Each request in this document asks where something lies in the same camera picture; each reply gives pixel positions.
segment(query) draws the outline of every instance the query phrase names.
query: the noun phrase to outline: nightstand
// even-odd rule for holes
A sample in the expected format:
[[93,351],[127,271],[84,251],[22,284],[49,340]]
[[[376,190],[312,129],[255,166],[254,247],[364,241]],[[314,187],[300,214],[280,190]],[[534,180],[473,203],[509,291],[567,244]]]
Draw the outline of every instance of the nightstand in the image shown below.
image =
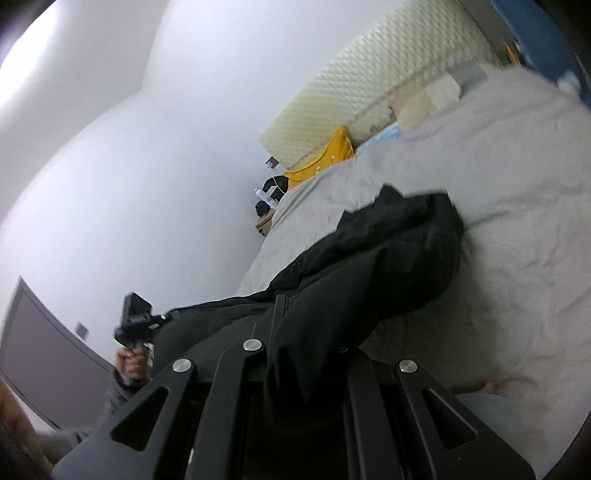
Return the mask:
[[275,210],[271,209],[268,213],[263,215],[258,223],[255,225],[256,229],[259,230],[259,233],[262,236],[267,236],[269,230],[271,230],[271,219],[273,218],[273,214]]

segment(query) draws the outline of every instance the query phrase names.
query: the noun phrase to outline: silver bolt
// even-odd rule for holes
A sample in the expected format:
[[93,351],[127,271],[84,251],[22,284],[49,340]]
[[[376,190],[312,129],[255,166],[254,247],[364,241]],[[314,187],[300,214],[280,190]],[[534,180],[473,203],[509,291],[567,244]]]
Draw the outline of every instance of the silver bolt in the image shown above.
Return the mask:
[[400,371],[406,374],[413,374],[418,370],[418,365],[412,360],[402,360],[398,366]]
[[242,348],[247,352],[256,352],[262,348],[262,342],[258,338],[249,338],[242,344]]
[[191,360],[188,358],[179,358],[173,363],[173,370],[178,374],[186,372],[189,368],[191,368]]

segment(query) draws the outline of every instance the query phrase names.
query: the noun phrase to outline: person's foot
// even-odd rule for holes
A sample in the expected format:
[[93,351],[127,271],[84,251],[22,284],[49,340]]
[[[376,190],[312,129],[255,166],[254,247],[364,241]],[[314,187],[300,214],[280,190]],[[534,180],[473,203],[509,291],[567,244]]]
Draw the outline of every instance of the person's foot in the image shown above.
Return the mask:
[[491,395],[499,394],[499,387],[494,382],[486,382],[484,387],[477,391],[477,393],[490,393]]

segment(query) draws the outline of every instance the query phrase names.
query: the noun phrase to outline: gray door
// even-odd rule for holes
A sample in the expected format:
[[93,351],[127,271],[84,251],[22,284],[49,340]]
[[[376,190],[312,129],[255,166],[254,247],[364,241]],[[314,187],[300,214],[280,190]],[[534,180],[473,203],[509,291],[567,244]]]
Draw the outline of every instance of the gray door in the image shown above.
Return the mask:
[[62,430],[94,426],[110,370],[21,279],[2,334],[0,372],[32,411]]

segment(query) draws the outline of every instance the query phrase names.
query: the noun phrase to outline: bedsheet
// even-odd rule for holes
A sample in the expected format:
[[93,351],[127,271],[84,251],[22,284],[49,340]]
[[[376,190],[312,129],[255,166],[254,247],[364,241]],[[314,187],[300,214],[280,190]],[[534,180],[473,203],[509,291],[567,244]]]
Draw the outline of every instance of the bedsheet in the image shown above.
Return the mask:
[[497,381],[541,478],[591,408],[590,152],[587,107],[534,73],[501,72],[453,110],[288,192],[239,294],[264,289],[384,183],[446,189],[467,228],[459,274],[363,348],[415,359],[448,387]]

